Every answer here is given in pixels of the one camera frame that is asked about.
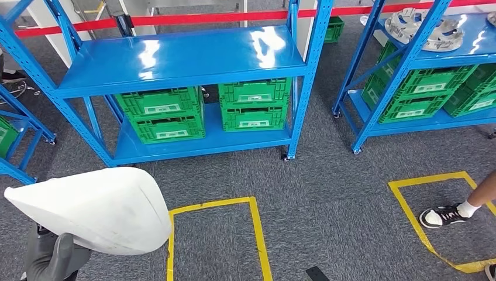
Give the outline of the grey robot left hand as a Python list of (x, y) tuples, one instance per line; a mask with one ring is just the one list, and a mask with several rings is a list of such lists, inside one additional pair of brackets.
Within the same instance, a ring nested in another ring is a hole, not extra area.
[(20, 280), (76, 280), (92, 250), (77, 245), (72, 234), (57, 235), (35, 223), (27, 238)]

